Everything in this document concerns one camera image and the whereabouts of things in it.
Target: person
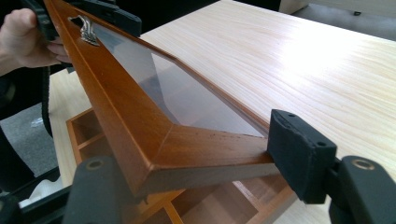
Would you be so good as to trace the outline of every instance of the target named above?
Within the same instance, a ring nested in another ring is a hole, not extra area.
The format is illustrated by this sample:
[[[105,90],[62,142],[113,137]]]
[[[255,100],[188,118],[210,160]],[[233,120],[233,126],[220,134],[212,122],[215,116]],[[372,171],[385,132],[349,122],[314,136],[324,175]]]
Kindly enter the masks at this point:
[[[0,92],[4,83],[15,86],[11,102],[0,108],[0,119],[5,119],[42,102],[44,66],[71,62],[61,39],[48,42],[37,29],[35,13],[21,8],[19,1],[2,3],[0,17]],[[0,127],[0,192],[11,192],[34,178]]]
[[[0,29],[0,76],[21,67],[71,63],[61,39],[47,42],[36,23],[35,13],[29,8],[6,15]]]

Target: table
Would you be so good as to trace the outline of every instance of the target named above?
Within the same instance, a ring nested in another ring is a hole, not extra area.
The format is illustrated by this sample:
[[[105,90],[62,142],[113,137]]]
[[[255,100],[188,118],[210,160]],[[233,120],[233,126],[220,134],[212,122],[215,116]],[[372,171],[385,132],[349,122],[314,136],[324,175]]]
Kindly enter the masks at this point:
[[[396,43],[223,0],[141,36],[268,120],[297,114],[396,179]],[[76,168],[65,121],[88,109],[76,74],[51,76],[49,117],[64,184]],[[278,223],[329,223],[328,205],[296,202]]]

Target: clear glass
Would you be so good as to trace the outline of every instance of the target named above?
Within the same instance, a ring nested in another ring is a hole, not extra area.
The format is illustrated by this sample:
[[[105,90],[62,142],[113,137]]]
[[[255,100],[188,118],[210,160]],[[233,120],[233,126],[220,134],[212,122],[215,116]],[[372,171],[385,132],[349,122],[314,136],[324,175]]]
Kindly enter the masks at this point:
[[[262,136],[243,117],[171,59],[94,24],[97,37],[175,124]]]

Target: human hand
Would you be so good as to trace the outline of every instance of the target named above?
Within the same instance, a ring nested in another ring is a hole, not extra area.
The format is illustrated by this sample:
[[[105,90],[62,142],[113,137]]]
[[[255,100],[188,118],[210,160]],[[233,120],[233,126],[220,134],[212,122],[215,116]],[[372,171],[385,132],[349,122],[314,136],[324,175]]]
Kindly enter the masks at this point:
[[[0,50],[12,59],[7,64],[13,64],[10,70],[71,63],[61,39],[48,42],[36,27],[35,13],[28,8],[6,15],[0,30]]]

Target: wooden frame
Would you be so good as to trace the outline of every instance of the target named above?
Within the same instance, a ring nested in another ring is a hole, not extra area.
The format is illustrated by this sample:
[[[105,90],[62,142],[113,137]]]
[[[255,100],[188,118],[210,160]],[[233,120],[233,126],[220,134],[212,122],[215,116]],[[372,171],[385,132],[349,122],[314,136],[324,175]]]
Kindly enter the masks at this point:
[[[231,96],[179,59],[149,43],[127,35],[62,0],[46,0],[45,3],[133,194],[141,196],[277,174],[272,158],[265,152],[269,125]],[[95,47],[80,39],[79,27],[68,19],[78,15],[85,15],[172,59],[248,118],[264,137],[186,127],[171,122],[105,47]]]

